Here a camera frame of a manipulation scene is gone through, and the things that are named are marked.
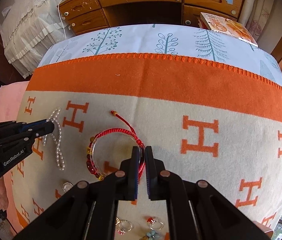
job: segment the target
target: wooden dresser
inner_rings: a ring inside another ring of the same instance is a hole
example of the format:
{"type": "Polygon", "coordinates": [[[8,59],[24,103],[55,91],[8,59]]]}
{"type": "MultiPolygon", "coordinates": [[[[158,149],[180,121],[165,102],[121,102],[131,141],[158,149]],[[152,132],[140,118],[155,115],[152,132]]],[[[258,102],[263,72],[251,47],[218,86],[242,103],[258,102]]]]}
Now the wooden dresser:
{"type": "Polygon", "coordinates": [[[244,0],[65,0],[60,12],[77,34],[132,24],[198,27],[200,12],[236,21],[244,0]]]}

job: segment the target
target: white ruffled fabric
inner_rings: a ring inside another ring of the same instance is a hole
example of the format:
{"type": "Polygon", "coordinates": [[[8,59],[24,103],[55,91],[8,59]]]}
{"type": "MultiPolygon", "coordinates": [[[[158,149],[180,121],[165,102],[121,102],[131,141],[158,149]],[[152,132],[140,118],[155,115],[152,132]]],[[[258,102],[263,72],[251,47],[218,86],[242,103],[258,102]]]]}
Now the white ruffled fabric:
{"type": "MultiPolygon", "coordinates": [[[[24,78],[33,73],[53,44],[65,39],[59,1],[16,0],[2,24],[4,54],[24,78]]],[[[67,28],[66,32],[68,37],[73,36],[67,28]]]]}
{"type": "Polygon", "coordinates": [[[2,24],[1,36],[3,46],[6,47],[13,33],[17,30],[24,17],[29,17],[33,9],[39,7],[46,0],[16,0],[2,24]]]}

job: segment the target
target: orange stripe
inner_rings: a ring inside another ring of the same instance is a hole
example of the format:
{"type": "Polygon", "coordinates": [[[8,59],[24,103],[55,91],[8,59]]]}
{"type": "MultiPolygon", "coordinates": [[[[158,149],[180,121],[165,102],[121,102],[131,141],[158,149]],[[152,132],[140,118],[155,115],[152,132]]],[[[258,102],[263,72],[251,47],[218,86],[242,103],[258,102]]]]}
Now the orange stripe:
{"type": "Polygon", "coordinates": [[[17,209],[16,209],[16,211],[17,211],[17,216],[18,216],[20,225],[23,228],[25,228],[28,225],[28,223],[25,221],[25,219],[23,218],[23,216],[20,214],[20,212],[17,209]]]}
{"type": "Polygon", "coordinates": [[[185,56],[123,53],[68,60],[37,68],[27,90],[163,99],[282,122],[281,86],[237,67],[185,56]]]}

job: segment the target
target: white cable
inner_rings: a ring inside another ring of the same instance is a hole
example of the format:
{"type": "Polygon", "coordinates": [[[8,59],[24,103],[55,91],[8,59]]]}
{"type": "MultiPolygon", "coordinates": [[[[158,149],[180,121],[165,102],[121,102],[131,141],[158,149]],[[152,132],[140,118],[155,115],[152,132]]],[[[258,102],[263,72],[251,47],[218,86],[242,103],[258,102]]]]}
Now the white cable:
{"type": "Polygon", "coordinates": [[[60,8],[59,8],[61,2],[62,2],[62,0],[59,1],[59,4],[58,4],[58,11],[59,11],[60,21],[61,21],[61,23],[62,23],[62,27],[63,27],[63,30],[64,30],[64,36],[65,36],[65,39],[66,39],[65,28],[64,28],[64,25],[63,25],[63,21],[62,21],[62,19],[61,19],[60,8]]]}

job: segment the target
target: pink blanket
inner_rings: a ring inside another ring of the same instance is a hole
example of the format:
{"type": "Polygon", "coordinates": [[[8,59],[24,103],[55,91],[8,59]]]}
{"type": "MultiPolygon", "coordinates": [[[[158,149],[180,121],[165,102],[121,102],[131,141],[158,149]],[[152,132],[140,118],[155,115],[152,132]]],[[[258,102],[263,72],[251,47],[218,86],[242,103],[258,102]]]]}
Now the pink blanket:
{"type": "MultiPolygon", "coordinates": [[[[18,111],[20,108],[21,100],[23,98],[28,81],[13,83],[0,88],[0,122],[12,121],[17,119],[18,111]]],[[[7,209],[8,219],[12,223],[17,232],[23,228],[19,223],[16,207],[12,194],[12,180],[11,173],[7,172],[4,175],[4,183],[7,188],[9,199],[9,207],[7,209]]]]}

